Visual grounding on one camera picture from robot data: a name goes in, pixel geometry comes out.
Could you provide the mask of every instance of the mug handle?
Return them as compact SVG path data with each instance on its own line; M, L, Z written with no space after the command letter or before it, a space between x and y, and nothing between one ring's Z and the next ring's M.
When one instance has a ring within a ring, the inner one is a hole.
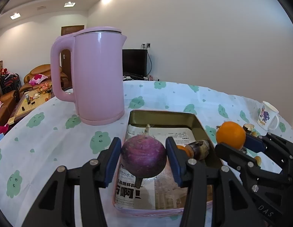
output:
M59 56L61 51L68 49L71 51L71 61L72 61L74 43L75 43L74 36L72 35L60 36L55 40L51 48L51 79L53 84L52 89L53 89L54 95L58 99L62 101L67 101L67 102L75 102L75 97L73 93L67 93L61 89Z
M278 115L276 115L275 117L277 118L277 125L275 126L275 128L269 127L270 130L275 130L278 127L279 123L280 123L280 119L279 119Z

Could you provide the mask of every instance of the door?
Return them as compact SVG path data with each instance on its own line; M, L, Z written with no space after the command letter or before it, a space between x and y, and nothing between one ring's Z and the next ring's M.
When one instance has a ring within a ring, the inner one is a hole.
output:
M77 32L84 29L84 26L63 26L61 28L61 35L67 35L73 32ZM71 52L69 50L63 50L61 52L61 67L62 72L68 76L69 86L72 87L72 75L71 75Z

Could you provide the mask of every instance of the pink electric kettle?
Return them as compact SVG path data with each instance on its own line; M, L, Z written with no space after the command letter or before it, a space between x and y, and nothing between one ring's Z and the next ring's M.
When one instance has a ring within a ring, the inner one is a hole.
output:
M82 122L110 124L124 115L122 47L126 36L113 27L93 27L58 37L51 48L55 96L74 102ZM61 89L59 55L71 51L73 93Z

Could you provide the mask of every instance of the white wall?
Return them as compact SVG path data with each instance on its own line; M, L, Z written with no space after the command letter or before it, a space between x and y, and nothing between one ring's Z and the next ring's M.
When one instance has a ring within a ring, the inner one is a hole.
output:
M87 26L151 43L151 75L275 105L293 125L293 25L277 0L111 0Z
M50 63L51 46L62 26L87 25L87 12L45 13L0 30L0 60L10 72L24 77L36 66Z

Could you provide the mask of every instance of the tablecloth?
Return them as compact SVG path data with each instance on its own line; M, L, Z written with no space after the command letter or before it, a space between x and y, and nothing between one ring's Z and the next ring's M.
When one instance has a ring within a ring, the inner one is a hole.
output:
M104 126L89 126L80 121L75 106L56 97L36 108L0 141L0 209L14 227L20 227L39 192L60 165L81 167L107 149L112 139L124 139L129 113L133 109L168 110L197 115L209 137L216 144L216 126L234 121L241 126L253 123L261 135L267 132L257 124L261 104L258 101L228 95L206 87L174 82L124 82L125 115ZM293 129L280 117L272 133L293 142ZM280 172L264 154L261 168ZM112 204L113 184L100 189L108 226L169 226L180 224L180 217L141 218L121 215ZM75 188L76 226L80 219L79 187ZM206 214L210 226L211 211Z

